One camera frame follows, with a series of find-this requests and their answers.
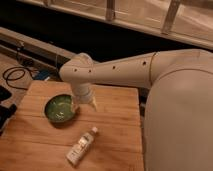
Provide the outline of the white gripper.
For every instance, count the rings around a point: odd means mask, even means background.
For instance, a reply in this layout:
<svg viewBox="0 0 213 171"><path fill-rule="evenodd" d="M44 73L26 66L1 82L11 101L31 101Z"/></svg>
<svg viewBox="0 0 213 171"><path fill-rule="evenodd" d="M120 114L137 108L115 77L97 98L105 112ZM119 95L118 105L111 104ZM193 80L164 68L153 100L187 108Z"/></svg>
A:
<svg viewBox="0 0 213 171"><path fill-rule="evenodd" d="M71 90L74 101L71 103L71 111L76 113L79 111L79 104L88 104L97 111L96 99L93 98L93 90L90 83L72 84Z"/></svg>

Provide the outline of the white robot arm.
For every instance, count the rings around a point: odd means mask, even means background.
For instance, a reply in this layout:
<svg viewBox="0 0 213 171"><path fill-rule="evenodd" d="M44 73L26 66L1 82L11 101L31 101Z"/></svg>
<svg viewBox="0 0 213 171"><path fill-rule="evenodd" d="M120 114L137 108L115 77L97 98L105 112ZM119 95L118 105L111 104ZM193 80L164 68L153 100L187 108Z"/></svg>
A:
<svg viewBox="0 0 213 171"><path fill-rule="evenodd" d="M151 52L95 63L80 53L60 68L79 104L92 103L92 84L146 88L145 171L213 171L213 53Z"/></svg>

